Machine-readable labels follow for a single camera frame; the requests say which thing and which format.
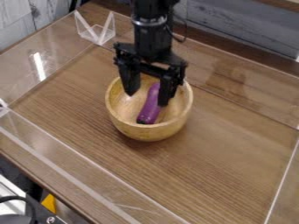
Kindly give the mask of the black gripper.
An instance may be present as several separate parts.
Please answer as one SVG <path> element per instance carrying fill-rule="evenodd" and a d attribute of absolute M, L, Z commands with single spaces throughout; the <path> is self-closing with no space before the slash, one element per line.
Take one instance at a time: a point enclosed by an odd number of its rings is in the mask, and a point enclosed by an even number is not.
<path fill-rule="evenodd" d="M 115 64 L 126 93 L 132 96 L 140 88 L 140 73 L 160 78 L 158 105 L 166 107 L 183 84 L 187 62 L 172 51 L 172 41 L 186 38 L 174 35 L 174 16 L 146 18 L 132 16 L 135 42 L 116 42 Z"/>

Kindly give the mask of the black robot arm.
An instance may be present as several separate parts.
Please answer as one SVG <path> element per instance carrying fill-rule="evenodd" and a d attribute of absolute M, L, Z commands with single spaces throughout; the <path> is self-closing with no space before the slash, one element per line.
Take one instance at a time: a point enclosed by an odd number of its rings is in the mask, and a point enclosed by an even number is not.
<path fill-rule="evenodd" d="M 131 22 L 135 42 L 116 42 L 115 64 L 126 93 L 132 96 L 142 85 L 140 74 L 159 79 L 158 105 L 166 107 L 186 77 L 187 61 L 172 51 L 174 6 L 180 0 L 132 0 Z"/>

